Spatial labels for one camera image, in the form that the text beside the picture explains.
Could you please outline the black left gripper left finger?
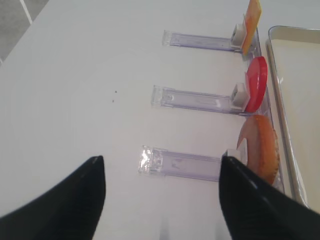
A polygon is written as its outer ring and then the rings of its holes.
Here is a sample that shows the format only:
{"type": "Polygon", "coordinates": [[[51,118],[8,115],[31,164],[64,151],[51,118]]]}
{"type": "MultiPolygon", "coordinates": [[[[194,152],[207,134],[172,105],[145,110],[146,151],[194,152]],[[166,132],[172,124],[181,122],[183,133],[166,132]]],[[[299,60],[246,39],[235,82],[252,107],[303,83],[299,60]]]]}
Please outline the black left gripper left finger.
{"type": "Polygon", "coordinates": [[[59,184],[0,218],[2,240],[91,240],[106,198],[104,158],[85,161],[59,184]]]}

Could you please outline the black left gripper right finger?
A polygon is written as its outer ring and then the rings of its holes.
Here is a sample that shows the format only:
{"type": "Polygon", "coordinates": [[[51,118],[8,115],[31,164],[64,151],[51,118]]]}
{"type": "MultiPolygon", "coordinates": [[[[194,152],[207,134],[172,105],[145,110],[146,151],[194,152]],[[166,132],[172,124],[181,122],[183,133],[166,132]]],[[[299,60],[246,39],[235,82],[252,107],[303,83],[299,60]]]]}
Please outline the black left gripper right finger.
{"type": "Polygon", "coordinates": [[[233,240],[318,240],[320,215],[231,156],[223,156],[219,202],[233,240]]]}

